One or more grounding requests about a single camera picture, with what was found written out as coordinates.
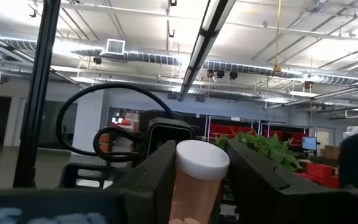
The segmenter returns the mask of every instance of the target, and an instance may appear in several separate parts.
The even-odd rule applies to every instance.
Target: concrete floor
[[[17,147],[0,147],[0,189],[12,188],[18,151]],[[37,188],[57,187],[69,160],[70,152],[39,149],[35,175]]]

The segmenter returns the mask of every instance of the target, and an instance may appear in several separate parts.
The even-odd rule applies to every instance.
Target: exposed ceiling
[[[134,82],[176,92],[207,2],[177,0],[170,6],[168,0],[62,0],[53,69],[74,77],[73,83]],[[236,1],[189,93],[279,103],[277,99],[307,96],[299,92],[330,93],[358,84],[358,0],[282,3],[276,37],[278,0]],[[33,57],[42,5],[0,0],[0,39]],[[100,57],[108,39],[125,40],[126,52],[103,56],[96,65],[93,58]],[[156,56],[169,58],[157,61]],[[272,70],[276,57],[281,73]],[[0,51],[1,81],[29,77],[31,68],[31,63]],[[208,78],[207,68],[226,74]],[[229,79],[229,72],[238,72],[238,77]],[[303,84],[308,80],[314,82],[311,90]],[[319,110],[358,106],[358,92],[315,105]]]

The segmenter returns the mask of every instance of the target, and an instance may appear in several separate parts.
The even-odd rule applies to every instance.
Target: leaves
[[[288,142],[280,142],[276,133],[271,138],[266,138],[265,136],[254,136],[252,131],[245,134],[239,131],[233,139],[290,171],[296,171],[301,167],[294,153],[288,150]],[[224,149],[226,142],[227,136],[225,135],[220,135],[215,139],[215,145],[221,149]]]

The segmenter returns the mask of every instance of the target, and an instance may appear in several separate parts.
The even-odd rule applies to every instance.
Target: cup
[[[208,224],[229,156],[217,146],[187,140],[177,145],[169,224]]]

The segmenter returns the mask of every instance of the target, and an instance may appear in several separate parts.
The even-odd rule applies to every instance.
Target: white wall
[[[9,110],[8,124],[6,130],[5,146],[18,146],[18,138],[21,129],[23,107],[29,89],[29,82],[14,80],[0,85],[0,96],[12,97],[11,109]],[[78,92],[80,88],[71,84],[49,83],[46,100],[66,101]],[[269,120],[285,122],[290,126],[317,126],[333,129],[334,144],[342,141],[342,132],[347,126],[357,125],[354,119],[331,121],[327,118],[313,116],[313,122],[307,113],[297,113],[293,108],[282,108],[277,110],[264,111],[262,104],[220,100],[208,98],[204,103],[198,103],[195,96],[188,95],[183,102],[169,100],[166,93],[155,93],[173,111],[211,114],[219,116],[232,116],[253,120]],[[74,145],[85,150],[91,150],[91,143],[97,128],[106,124],[108,118],[108,108],[128,108],[138,110],[154,110],[161,107],[151,99],[141,93],[115,89],[97,91],[90,93],[78,102],[77,117],[75,124]]]
[[[87,94],[78,100],[73,147],[93,152],[93,138],[98,132],[103,113],[104,91]]]

